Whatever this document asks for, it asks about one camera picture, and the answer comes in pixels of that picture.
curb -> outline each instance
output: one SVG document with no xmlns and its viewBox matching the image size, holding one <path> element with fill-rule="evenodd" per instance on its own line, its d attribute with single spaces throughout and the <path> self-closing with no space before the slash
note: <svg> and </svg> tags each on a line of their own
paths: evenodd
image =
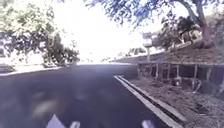
<svg viewBox="0 0 224 128">
<path fill-rule="evenodd" d="M 139 87 L 130 83 L 128 80 L 124 79 L 123 77 L 118 76 L 118 78 L 122 80 L 123 82 L 125 82 L 127 85 L 129 85 L 132 89 L 134 89 L 144 98 L 146 98 L 148 101 L 150 101 L 153 105 L 155 105 L 161 111 L 166 113 L 170 118 L 172 118 L 176 122 L 180 123 L 181 125 L 184 125 L 185 122 L 187 122 L 187 119 L 183 115 L 181 115 L 177 110 L 175 110 L 172 106 L 162 102 L 161 100 L 155 99 L 154 97 L 150 96 L 148 92 L 140 89 Z"/>
</svg>

leaves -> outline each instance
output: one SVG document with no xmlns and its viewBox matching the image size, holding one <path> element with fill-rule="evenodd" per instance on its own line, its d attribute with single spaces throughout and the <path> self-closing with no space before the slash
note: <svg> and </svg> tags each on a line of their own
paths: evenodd
<svg viewBox="0 0 224 128">
<path fill-rule="evenodd" d="M 51 4 L 38 6 L 32 2 L 11 4 L 4 15 L 5 49 L 10 53 L 27 55 L 30 52 L 43 54 L 44 62 L 66 63 L 78 60 L 78 52 L 61 44 L 63 32 L 54 23 Z"/>
</svg>

signpost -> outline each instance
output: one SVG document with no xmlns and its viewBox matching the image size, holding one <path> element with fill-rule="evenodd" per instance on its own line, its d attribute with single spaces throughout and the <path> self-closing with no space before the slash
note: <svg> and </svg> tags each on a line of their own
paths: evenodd
<svg viewBox="0 0 224 128">
<path fill-rule="evenodd" d="M 142 38 L 146 40 L 143 46 L 147 49 L 147 61 L 150 61 L 150 48 L 152 47 L 152 33 L 142 33 Z"/>
</svg>

tree branch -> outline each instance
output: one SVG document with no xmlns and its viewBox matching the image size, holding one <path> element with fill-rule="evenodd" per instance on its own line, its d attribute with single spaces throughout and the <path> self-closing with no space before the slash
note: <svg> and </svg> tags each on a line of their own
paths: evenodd
<svg viewBox="0 0 224 128">
<path fill-rule="evenodd" d="M 187 9 L 187 11 L 188 11 L 190 17 L 193 19 L 193 21 L 195 23 L 200 24 L 198 17 L 195 15 L 194 11 L 191 9 L 191 6 L 189 3 L 185 2 L 184 0 L 173 0 L 173 1 L 176 1 L 176 2 L 179 2 L 180 4 L 182 4 Z"/>
</svg>

road edge line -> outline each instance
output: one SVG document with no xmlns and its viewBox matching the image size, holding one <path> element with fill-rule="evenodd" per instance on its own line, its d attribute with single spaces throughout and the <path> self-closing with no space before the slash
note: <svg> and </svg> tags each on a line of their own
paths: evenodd
<svg viewBox="0 0 224 128">
<path fill-rule="evenodd" d="M 127 83 L 121 80 L 118 76 L 114 76 L 125 88 L 127 88 L 133 95 L 135 95 L 147 108 L 149 108 L 157 117 L 159 117 L 165 124 L 171 128 L 183 128 L 179 123 L 175 122 L 172 118 L 166 115 L 159 108 L 154 106 L 150 101 L 145 99 L 141 94 L 131 88 Z"/>
<path fill-rule="evenodd" d="M 138 90 L 141 93 L 143 93 L 145 96 L 147 96 L 148 98 L 150 98 L 153 102 L 156 102 L 157 104 L 159 104 L 162 108 L 166 109 L 168 112 L 170 112 L 171 114 L 173 114 L 174 116 L 176 116 L 177 118 L 179 118 L 179 120 L 181 120 L 182 122 L 187 122 L 187 119 L 182 114 L 180 114 L 175 108 L 173 108 L 172 106 L 164 103 L 163 101 L 161 101 L 159 99 L 156 99 L 156 98 L 150 96 L 148 92 L 146 92 L 145 90 L 142 90 L 141 88 L 137 87 L 136 85 L 130 83 L 125 78 L 123 78 L 121 76 L 119 76 L 119 78 L 122 79 L 123 81 L 125 81 L 126 83 L 128 83 L 130 86 L 132 86 L 136 90 Z"/>
</svg>

